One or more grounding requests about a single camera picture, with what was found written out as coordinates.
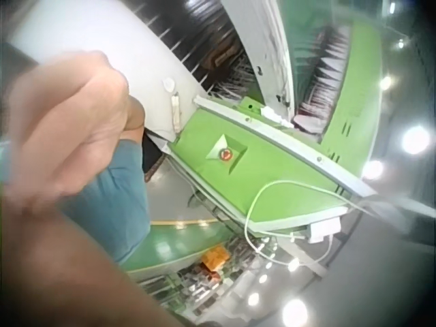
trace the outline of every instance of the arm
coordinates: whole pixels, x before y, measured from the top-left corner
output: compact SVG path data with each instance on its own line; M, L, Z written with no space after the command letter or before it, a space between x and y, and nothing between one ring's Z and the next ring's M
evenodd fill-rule
M54 209L18 214L2 201L2 291L41 326L181 327Z

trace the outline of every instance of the green floor stripe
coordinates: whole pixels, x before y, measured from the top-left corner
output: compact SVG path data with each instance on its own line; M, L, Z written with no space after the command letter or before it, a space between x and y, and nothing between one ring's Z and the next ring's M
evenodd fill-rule
M131 271L170 263L222 243L231 235L219 222L207 227L188 225L184 230L171 225L152 225L150 234L122 268Z

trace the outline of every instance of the finger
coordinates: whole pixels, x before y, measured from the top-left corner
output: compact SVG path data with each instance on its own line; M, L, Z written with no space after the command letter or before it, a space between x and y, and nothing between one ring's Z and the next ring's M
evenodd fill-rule
M38 192L53 172L82 144L95 125L125 97L127 87L112 71L92 79L37 124L12 154L12 178L25 194Z
M53 201L82 191L109 166L118 141L119 135L114 135L109 139L77 148L55 172L41 200Z
M8 97L11 138L25 140L48 110L107 68L111 68L110 64L101 52L76 52L63 54L22 75Z

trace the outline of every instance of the hand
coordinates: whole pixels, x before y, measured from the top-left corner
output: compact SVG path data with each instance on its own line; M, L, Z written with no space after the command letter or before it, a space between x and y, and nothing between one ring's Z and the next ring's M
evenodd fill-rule
M124 76L100 52L63 55L12 87L11 176L20 206L78 193L108 166L127 121Z

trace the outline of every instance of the person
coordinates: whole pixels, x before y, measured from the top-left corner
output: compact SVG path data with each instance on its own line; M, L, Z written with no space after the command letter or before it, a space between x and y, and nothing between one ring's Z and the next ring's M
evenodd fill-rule
M149 232L144 110L124 76L100 52L65 54L8 99L3 309L32 326L182 326L119 268Z

